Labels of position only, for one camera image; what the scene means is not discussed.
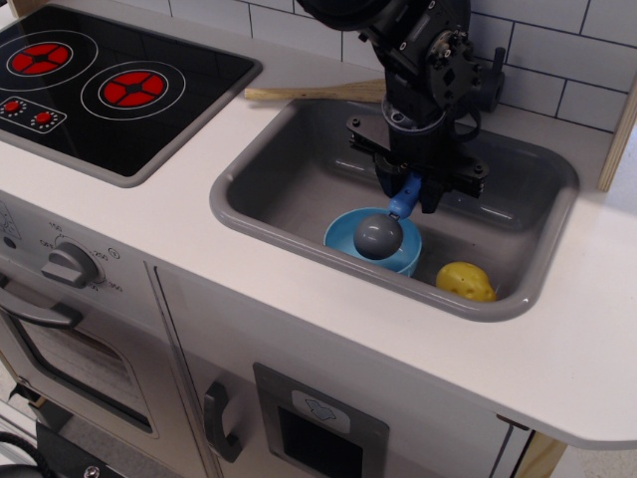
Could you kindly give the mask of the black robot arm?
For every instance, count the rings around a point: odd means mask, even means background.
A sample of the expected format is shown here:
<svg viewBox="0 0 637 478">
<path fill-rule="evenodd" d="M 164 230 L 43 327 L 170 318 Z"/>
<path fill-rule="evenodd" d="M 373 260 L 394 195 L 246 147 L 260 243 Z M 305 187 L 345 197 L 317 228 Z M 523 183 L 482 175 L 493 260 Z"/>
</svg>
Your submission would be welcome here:
<svg viewBox="0 0 637 478">
<path fill-rule="evenodd" d="M 384 193 L 395 196 L 415 173 L 425 213 L 435 212 L 452 190 L 480 196 L 489 169 L 464 146 L 480 130 L 456 130 L 465 116 L 481 120 L 470 98 L 483 81 L 468 35 L 470 2 L 307 0 L 301 5 L 334 30 L 358 32 L 384 68 L 380 115 L 347 122 L 352 146 L 372 156 Z"/>
</svg>

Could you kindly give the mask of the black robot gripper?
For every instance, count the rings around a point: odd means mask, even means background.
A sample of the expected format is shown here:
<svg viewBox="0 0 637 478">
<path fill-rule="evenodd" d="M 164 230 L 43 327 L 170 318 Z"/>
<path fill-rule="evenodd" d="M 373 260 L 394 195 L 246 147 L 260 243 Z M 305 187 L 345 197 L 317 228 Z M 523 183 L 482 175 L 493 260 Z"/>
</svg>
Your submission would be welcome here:
<svg viewBox="0 0 637 478">
<path fill-rule="evenodd" d="M 372 157 L 387 197 L 400 191 L 410 172 L 421 175 L 423 214 L 435 213 L 447 192 L 458 190 L 479 197 L 484 191 L 488 166 L 466 146 L 481 129 L 480 112 L 469 100 L 440 113 L 428 125 L 416 123 L 383 102 L 379 114 L 354 115 L 346 127 L 351 146 Z"/>
</svg>

